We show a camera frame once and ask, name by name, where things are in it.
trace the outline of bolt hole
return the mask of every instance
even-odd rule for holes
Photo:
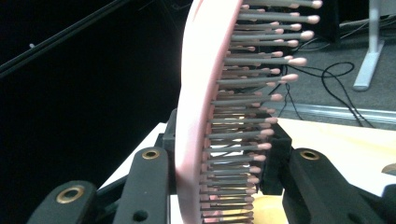
[[[78,190],[76,190],[76,189],[70,189],[69,191],[67,191],[67,192],[64,194],[64,197],[65,197],[66,199],[71,199],[71,198],[75,197],[77,194],[78,194]]]
[[[313,151],[302,151],[300,154],[307,160],[316,161],[319,159],[319,155]]]
[[[139,210],[137,212],[134,213],[134,216],[132,217],[133,221],[136,222],[142,222],[145,221],[146,219],[148,219],[149,214],[144,211],[144,210]]]
[[[160,156],[160,151],[157,149],[151,149],[143,153],[142,157],[146,160],[152,160]]]
[[[84,187],[73,186],[68,189],[64,189],[56,197],[58,203],[72,203],[84,194]]]

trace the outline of hairbrush bristle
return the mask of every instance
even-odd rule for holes
[[[289,12],[269,12],[270,6]],[[299,0],[193,2],[176,136],[177,194],[185,223],[253,223],[247,210],[253,209],[251,195],[260,182],[257,164],[271,148],[271,126],[277,123],[269,116],[275,110],[263,105],[282,99],[262,88],[297,80],[295,74],[281,76],[279,67],[306,64],[268,49],[311,39],[310,31],[294,32],[301,30],[299,22],[317,23],[318,16],[290,8],[320,6],[321,1]]]

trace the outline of white stand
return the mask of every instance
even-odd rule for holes
[[[380,0],[370,0],[369,49],[361,65],[361,70],[355,80],[355,84],[353,84],[355,91],[367,91],[369,89],[379,55],[384,46],[384,41],[379,40],[380,9]]]

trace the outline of table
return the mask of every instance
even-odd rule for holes
[[[378,196],[386,185],[396,184],[396,176],[381,173],[396,162],[396,132],[293,119],[279,119],[279,124],[294,148],[309,147],[323,153],[350,184]],[[165,127],[158,124],[102,187],[127,175],[134,154],[152,147]],[[182,223],[176,195],[171,197],[171,206],[172,223]],[[285,223],[281,197],[256,195],[254,206],[257,223]]]

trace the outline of pink hairbrush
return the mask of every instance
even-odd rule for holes
[[[318,16],[266,12],[269,6],[318,8],[321,1],[195,0],[191,5],[183,40],[175,153],[184,223],[252,223],[248,210],[259,182],[254,174],[261,169],[249,163],[265,160],[255,152],[271,148],[271,124],[277,122],[256,115],[274,112],[262,104],[282,96],[246,90],[296,80],[297,75],[274,76],[280,73],[274,65],[301,66],[305,59],[261,48],[296,47],[299,39],[313,36],[310,31],[294,33],[301,29],[298,22],[318,22]],[[251,153],[235,153],[246,150]]]

